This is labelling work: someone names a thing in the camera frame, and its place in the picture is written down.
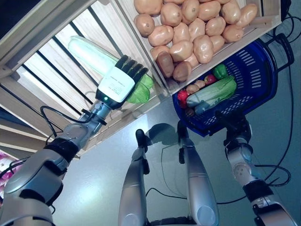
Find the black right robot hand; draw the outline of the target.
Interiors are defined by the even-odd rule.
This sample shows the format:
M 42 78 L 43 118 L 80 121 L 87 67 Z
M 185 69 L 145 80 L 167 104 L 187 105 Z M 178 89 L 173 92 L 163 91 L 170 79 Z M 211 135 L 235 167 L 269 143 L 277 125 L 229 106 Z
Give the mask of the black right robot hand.
M 220 125 L 227 129 L 226 140 L 224 144 L 232 141 L 243 140 L 244 143 L 249 143 L 252 134 L 251 128 L 245 115 L 239 111 L 232 111 L 229 114 L 223 114 L 221 111 L 215 112 L 216 119 Z

